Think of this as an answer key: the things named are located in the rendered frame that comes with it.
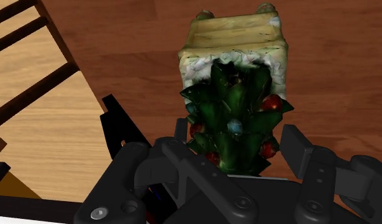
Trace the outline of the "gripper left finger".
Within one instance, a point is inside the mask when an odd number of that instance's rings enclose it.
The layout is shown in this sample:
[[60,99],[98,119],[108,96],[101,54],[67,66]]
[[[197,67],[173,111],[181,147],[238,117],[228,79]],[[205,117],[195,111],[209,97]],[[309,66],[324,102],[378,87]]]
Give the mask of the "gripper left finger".
[[[187,181],[191,180],[229,224],[257,223],[257,202],[205,156],[189,150],[179,136],[164,138],[161,150],[158,165],[171,163],[178,172],[178,206],[186,203]],[[140,165],[149,166],[149,151],[149,145],[142,142],[124,145],[74,215],[73,224],[147,224],[146,206],[135,188],[152,181],[139,181],[135,176]]]

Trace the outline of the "Christmas tree in wooden crate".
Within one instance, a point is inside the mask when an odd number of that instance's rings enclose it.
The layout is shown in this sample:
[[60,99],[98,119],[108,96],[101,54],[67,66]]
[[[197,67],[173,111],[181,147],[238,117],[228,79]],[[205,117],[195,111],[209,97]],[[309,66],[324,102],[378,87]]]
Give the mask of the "Christmas tree in wooden crate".
[[269,3],[250,15],[203,10],[178,54],[188,147],[226,174],[258,176],[278,151],[273,129],[286,101],[288,45]]

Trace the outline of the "brown wooden table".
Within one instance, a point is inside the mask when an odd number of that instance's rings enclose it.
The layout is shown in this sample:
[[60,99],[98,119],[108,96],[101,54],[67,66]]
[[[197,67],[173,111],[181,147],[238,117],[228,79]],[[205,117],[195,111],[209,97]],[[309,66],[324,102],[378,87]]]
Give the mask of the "brown wooden table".
[[382,161],[382,0],[43,0],[96,98],[113,94],[150,141],[186,113],[177,54],[191,20],[264,2],[289,46],[283,122],[342,158]]

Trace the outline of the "dark wooden chair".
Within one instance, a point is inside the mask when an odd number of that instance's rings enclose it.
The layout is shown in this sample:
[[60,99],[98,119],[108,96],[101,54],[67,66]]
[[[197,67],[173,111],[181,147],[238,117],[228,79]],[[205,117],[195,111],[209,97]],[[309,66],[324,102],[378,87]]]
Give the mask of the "dark wooden chair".
[[[0,10],[0,23],[31,7],[34,7],[37,10],[39,17],[0,38],[0,52],[38,31],[42,27],[46,27],[66,59],[66,63],[2,105],[0,107],[0,126],[79,71],[79,67],[74,60],[74,57],[65,44],[42,0],[17,0],[14,3],[5,6]],[[2,152],[5,146],[6,142],[0,138],[0,152]]]

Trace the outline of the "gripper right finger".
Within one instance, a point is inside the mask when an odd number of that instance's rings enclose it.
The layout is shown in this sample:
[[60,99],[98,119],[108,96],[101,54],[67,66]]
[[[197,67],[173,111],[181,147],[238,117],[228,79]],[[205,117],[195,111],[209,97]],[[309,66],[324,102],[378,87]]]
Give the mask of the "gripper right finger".
[[280,152],[302,181],[294,211],[297,224],[334,224],[334,196],[358,214],[350,224],[382,224],[382,162],[367,155],[339,158],[312,144],[295,126],[283,126]]

